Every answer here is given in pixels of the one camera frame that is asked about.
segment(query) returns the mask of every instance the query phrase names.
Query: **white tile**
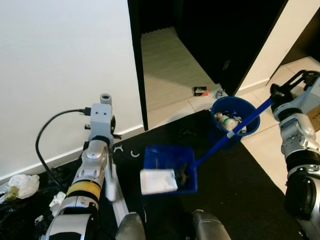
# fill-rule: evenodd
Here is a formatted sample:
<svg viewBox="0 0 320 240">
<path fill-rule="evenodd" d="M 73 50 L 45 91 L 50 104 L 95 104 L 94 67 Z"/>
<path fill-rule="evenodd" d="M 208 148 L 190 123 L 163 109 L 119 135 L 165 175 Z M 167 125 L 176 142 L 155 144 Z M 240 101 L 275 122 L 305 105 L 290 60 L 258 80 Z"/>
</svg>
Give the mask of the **white tile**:
<svg viewBox="0 0 320 240">
<path fill-rule="evenodd" d="M 285 66 L 294 73 L 300 70 L 320 71 L 320 63 L 311 56 L 286 64 Z"/>
<path fill-rule="evenodd" d="M 289 70 L 287 67 L 282 66 L 279 67 L 279 69 L 275 72 L 273 77 L 270 79 L 270 81 L 267 83 L 265 87 L 262 87 L 260 89 L 254 90 L 252 93 L 259 99 L 260 102 L 264 102 L 270 97 L 270 86 L 272 84 L 278 84 L 283 85 L 285 82 L 287 82 L 292 76 L 295 75 L 291 70 Z"/>
<path fill-rule="evenodd" d="M 281 153 L 281 135 L 278 126 L 273 126 L 241 141 L 272 181 L 284 193 L 287 181 L 287 166 Z"/>
<path fill-rule="evenodd" d="M 195 110 L 187 100 L 149 111 L 147 112 L 149 129 L 160 127 L 193 113 Z"/>
<path fill-rule="evenodd" d="M 210 91 L 209 96 L 194 96 L 188 101 L 196 112 L 209 109 L 212 108 L 212 105 L 217 100 L 216 92 L 217 89 L 214 89 Z"/>
<path fill-rule="evenodd" d="M 244 100 L 247 100 L 255 108 L 258 108 L 261 105 L 261 102 L 252 93 L 247 93 L 247 94 L 241 95 L 239 97 Z M 260 133 L 263 130 L 271 128 L 272 126 L 275 126 L 277 124 L 278 124 L 278 122 L 275 120 L 272 112 L 267 109 L 260 114 L 260 126 L 257 129 L 257 131 L 255 131 L 253 134 L 251 134 L 249 136 L 244 137 L 243 139 L 250 138 L 251 136 L 253 136 L 257 133 Z"/>
</svg>

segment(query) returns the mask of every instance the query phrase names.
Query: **blue broom handle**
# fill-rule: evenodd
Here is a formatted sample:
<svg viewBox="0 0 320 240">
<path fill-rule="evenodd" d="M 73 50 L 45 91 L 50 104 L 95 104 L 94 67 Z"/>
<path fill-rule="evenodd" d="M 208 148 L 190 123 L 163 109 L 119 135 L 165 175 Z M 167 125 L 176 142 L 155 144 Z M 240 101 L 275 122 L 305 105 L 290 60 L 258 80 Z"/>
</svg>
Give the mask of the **blue broom handle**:
<svg viewBox="0 0 320 240">
<path fill-rule="evenodd" d="M 208 157 L 210 157 L 214 152 L 220 149 L 226 142 L 229 141 L 236 133 L 238 133 L 244 126 L 247 126 L 253 120 L 255 120 L 264 110 L 266 110 L 273 103 L 271 98 L 268 98 L 264 103 L 262 103 L 253 113 L 251 113 L 244 121 L 237 125 L 233 130 L 229 131 L 223 138 L 221 138 L 213 147 L 209 149 L 203 156 L 201 156 L 197 161 L 195 161 L 190 169 L 197 168 L 200 164 L 204 162 Z"/>
</svg>

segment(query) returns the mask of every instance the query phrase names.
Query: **black cable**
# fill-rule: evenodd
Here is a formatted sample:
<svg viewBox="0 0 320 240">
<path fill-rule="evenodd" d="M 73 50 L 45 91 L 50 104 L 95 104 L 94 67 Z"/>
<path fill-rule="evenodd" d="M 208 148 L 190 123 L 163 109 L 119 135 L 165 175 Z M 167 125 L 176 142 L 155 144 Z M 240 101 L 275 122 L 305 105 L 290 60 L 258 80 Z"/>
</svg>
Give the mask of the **black cable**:
<svg viewBox="0 0 320 240">
<path fill-rule="evenodd" d="M 69 173 L 69 175 L 67 177 L 65 177 L 62 181 L 60 181 L 61 183 L 67 183 L 68 185 L 71 185 L 74 177 L 76 176 L 77 170 L 80 168 L 82 163 L 82 159 L 81 156 L 78 157 L 77 160 L 75 160 L 75 164 L 74 167 L 72 169 L 72 171 Z"/>
<path fill-rule="evenodd" d="M 44 158 L 42 157 L 40 151 L 39 151 L 39 140 L 40 137 L 42 135 L 42 133 L 44 132 L 44 130 L 46 129 L 46 127 L 52 122 L 53 119 L 55 119 L 56 117 L 63 115 L 63 114 L 68 114 L 68 113 L 74 113 L 74 112 L 80 112 L 83 113 L 84 110 L 83 109 L 72 109 L 72 110 L 67 110 L 67 111 L 62 111 L 59 112 L 58 114 L 54 115 L 53 117 L 51 117 L 44 125 L 43 127 L 40 129 L 38 136 L 36 137 L 36 141 L 35 141 L 35 151 L 36 154 L 38 156 L 38 158 L 40 159 L 40 162 L 42 163 L 44 169 L 46 170 L 46 172 L 48 173 L 48 175 L 52 178 L 52 180 L 58 185 L 58 187 L 61 189 L 61 191 L 66 192 L 67 189 L 64 188 L 64 186 L 58 181 L 58 179 L 53 175 L 53 173 L 51 172 L 50 168 L 48 167 L 48 165 L 46 164 Z"/>
</svg>

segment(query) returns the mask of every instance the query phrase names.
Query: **small box on floor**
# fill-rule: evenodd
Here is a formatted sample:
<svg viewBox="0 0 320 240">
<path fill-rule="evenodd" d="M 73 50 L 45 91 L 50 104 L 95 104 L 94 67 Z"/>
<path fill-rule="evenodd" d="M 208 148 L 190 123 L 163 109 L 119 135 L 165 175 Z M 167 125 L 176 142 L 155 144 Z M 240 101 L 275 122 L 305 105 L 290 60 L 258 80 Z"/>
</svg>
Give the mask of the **small box on floor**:
<svg viewBox="0 0 320 240">
<path fill-rule="evenodd" d="M 196 97 L 208 97 L 209 89 L 207 86 L 194 86 L 193 95 Z"/>
</svg>

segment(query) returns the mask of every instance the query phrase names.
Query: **tile floor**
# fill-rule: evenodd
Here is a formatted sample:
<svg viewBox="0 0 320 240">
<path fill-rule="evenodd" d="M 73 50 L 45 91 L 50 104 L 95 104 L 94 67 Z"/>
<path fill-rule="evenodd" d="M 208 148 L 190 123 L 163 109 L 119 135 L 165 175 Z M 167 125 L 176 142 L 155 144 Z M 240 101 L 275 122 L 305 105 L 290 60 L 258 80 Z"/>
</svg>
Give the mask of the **tile floor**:
<svg viewBox="0 0 320 240">
<path fill-rule="evenodd" d="M 265 87 L 239 97 L 249 101 L 258 107 L 269 97 L 272 83 L 283 84 L 298 71 L 320 71 L 320 63 L 312 57 L 306 57 L 295 62 L 281 66 Z M 183 118 L 195 112 L 208 109 L 214 102 L 215 90 L 209 97 L 192 97 L 188 100 L 163 106 L 148 112 L 149 128 L 156 128 Z M 259 129 L 252 135 L 242 139 L 243 145 L 248 149 L 273 182 L 283 191 L 286 191 L 287 169 L 284 156 L 281 153 L 281 136 L 278 122 L 274 119 L 270 109 L 260 115 Z M 320 142 L 320 131 L 316 133 L 317 141 Z"/>
<path fill-rule="evenodd" d="M 180 41 L 174 27 L 143 34 L 141 51 L 148 112 L 187 101 L 193 97 L 192 87 L 220 86 Z"/>
</svg>

